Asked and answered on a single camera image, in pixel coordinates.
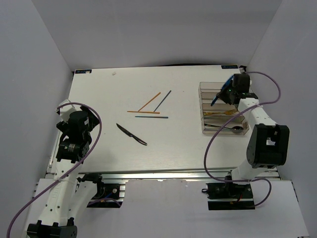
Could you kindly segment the gold fork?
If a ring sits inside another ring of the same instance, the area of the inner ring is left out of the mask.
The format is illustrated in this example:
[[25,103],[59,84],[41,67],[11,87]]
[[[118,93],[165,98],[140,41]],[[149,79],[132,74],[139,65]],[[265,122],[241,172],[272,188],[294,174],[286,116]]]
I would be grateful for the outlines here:
[[212,115],[233,115],[235,113],[237,113],[238,111],[236,109],[232,109],[232,110],[228,110],[228,111],[224,111],[224,112],[204,112],[203,115],[204,116],[212,116]]

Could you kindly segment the blue iridescent knife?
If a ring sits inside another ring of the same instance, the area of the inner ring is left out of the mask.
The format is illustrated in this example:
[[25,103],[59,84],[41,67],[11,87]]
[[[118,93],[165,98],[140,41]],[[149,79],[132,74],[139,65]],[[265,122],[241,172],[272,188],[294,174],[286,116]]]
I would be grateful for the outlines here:
[[216,94],[211,102],[211,107],[217,100],[222,100],[226,104],[233,105],[233,95],[235,89],[233,87],[233,75],[223,84],[221,90]]

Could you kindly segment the black spoon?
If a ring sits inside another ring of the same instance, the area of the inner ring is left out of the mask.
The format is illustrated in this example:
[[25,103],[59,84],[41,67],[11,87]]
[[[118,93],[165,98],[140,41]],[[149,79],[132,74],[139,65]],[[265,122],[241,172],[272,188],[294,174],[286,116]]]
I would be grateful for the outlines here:
[[[205,123],[204,126],[207,126],[207,127],[213,127],[213,128],[221,128],[221,126],[219,125],[213,125],[213,124],[207,124]],[[234,127],[224,127],[223,129],[226,129],[226,130],[230,130],[232,132],[235,132],[235,133],[239,133],[240,131],[243,131],[243,127],[241,126],[234,126]]]

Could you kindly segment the black knife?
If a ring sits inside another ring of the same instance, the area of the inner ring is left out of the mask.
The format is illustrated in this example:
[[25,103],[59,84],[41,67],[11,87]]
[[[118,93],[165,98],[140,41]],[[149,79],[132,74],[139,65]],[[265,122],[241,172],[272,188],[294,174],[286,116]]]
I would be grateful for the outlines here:
[[142,139],[138,138],[137,136],[135,136],[134,134],[132,134],[131,132],[129,132],[127,129],[123,128],[121,125],[116,124],[116,126],[123,132],[125,133],[127,136],[133,138],[134,140],[136,140],[138,143],[147,146],[147,142],[143,141]]

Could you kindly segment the dark blue chopstick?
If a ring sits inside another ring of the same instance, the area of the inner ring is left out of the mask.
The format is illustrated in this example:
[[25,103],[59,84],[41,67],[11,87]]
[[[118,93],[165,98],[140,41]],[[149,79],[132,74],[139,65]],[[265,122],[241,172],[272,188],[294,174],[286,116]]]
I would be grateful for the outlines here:
[[156,112],[158,110],[158,108],[161,106],[161,104],[166,100],[166,98],[170,95],[170,93],[172,92],[172,90],[169,90],[169,92],[164,96],[164,98],[160,101],[160,103],[157,105],[157,107],[154,109],[153,112]]

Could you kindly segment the orange chopstick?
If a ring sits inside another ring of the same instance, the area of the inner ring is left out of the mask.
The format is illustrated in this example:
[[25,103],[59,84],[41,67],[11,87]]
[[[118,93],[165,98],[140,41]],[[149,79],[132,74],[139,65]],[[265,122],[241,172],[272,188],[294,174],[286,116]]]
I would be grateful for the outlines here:
[[155,96],[153,96],[148,102],[146,102],[139,110],[138,112],[140,112],[144,107],[146,107],[149,103],[151,103],[155,98],[157,98],[159,95],[161,94],[161,92],[158,92]]
[[138,113],[138,114],[156,114],[159,115],[160,112],[151,112],[151,111],[127,111],[128,113]]

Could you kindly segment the teal chopstick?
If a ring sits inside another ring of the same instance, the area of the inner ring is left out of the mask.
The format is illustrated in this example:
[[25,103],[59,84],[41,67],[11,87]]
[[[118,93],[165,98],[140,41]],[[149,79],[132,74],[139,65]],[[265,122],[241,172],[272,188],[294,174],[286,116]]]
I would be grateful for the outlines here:
[[168,119],[167,116],[135,116],[136,118]]

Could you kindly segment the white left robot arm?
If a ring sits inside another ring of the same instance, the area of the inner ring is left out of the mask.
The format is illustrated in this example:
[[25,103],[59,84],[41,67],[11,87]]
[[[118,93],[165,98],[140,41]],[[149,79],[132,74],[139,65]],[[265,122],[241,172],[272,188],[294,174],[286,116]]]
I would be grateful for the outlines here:
[[65,100],[56,112],[62,121],[56,127],[61,131],[53,183],[36,198],[48,193],[45,206],[34,224],[29,224],[29,238],[75,238],[76,223],[89,201],[104,194],[105,186],[97,176],[78,179],[80,169],[95,148],[98,138],[93,140],[91,132],[102,128],[99,114],[82,103]]

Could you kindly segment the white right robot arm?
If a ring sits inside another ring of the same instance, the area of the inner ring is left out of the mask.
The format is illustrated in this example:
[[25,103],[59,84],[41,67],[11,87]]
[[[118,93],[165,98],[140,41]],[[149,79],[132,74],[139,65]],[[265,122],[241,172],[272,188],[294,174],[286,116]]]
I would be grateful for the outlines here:
[[284,165],[287,159],[289,127],[270,118],[263,109],[265,103],[250,92],[250,85],[248,74],[234,74],[216,95],[235,106],[238,115],[242,115],[252,129],[246,159],[230,172],[231,180],[223,186],[224,193],[231,198],[241,193],[241,185],[249,184],[267,169]]

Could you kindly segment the blue label sticker right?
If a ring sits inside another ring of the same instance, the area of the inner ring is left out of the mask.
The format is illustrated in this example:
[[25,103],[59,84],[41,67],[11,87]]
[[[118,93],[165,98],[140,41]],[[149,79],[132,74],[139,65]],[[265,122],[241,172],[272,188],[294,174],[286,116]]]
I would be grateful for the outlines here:
[[238,69],[237,65],[221,65],[222,69]]

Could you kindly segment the blue label sticker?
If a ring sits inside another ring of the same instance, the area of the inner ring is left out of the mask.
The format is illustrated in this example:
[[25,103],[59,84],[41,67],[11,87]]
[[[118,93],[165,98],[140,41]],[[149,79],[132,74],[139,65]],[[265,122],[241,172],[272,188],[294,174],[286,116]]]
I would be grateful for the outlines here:
[[91,69],[78,69],[74,71],[75,74],[89,74],[92,73]]
[[221,65],[222,69],[238,69],[237,65]]

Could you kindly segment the clear compartment organizer tray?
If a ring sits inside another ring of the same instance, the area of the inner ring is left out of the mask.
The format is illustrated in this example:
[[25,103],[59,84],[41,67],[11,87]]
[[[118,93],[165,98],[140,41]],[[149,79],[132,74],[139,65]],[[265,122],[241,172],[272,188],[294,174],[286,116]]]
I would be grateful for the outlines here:
[[[201,118],[201,125],[202,125],[202,133],[203,134],[215,134],[219,128],[207,127],[204,126],[205,123],[219,125],[222,126],[228,120],[233,118],[233,115],[212,115],[212,116],[204,116],[204,112],[224,112],[232,109],[236,109],[233,105],[229,105],[224,103],[221,100],[217,100],[216,103],[211,107],[211,102],[216,94],[221,90],[222,83],[219,82],[200,82],[198,95],[199,95],[199,104],[200,104],[200,118]],[[241,126],[243,127],[243,131],[239,133],[232,132],[230,130],[223,129],[221,130],[220,134],[227,134],[227,135],[244,135],[249,130],[249,125],[246,119],[243,116],[239,116],[235,118],[233,121],[228,123],[226,127],[234,127],[234,126]]]

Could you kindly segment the blue label sticker left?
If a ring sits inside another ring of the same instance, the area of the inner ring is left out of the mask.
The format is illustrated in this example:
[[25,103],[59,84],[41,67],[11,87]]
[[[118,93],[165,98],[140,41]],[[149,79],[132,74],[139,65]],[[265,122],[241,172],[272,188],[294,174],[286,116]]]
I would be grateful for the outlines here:
[[78,69],[74,71],[75,74],[89,74],[92,73],[91,69]]

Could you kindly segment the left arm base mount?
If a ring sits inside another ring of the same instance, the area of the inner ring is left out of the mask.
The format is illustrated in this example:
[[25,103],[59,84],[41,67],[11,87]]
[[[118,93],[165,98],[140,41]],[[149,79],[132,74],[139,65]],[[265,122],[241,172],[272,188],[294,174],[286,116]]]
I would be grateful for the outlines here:
[[96,185],[97,192],[88,203],[88,208],[120,208],[120,184],[105,183],[101,174],[85,174],[77,178],[78,185],[82,182],[92,182]]

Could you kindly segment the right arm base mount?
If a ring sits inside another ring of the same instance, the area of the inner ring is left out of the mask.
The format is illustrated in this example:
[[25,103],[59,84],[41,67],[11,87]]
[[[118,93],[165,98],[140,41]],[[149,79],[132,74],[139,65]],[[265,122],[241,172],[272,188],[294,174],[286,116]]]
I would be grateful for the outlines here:
[[207,195],[210,211],[254,210],[251,186],[235,183],[207,183],[201,190]]

